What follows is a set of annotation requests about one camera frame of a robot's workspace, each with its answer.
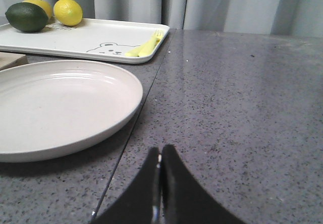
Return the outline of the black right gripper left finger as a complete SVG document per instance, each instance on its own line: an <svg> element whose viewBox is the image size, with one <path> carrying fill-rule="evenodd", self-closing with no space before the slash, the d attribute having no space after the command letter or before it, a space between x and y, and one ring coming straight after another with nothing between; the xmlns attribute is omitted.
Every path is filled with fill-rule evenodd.
<svg viewBox="0 0 323 224"><path fill-rule="evenodd" d="M93 223L159 223L159 150L152 148L123 194Z"/></svg>

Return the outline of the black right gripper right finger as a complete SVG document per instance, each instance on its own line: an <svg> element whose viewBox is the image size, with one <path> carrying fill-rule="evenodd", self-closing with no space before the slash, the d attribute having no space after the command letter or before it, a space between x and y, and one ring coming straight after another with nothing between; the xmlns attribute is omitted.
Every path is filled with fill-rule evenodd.
<svg viewBox="0 0 323 224"><path fill-rule="evenodd" d="M165 223L243 223L200 186L173 145L162 150L161 181Z"/></svg>

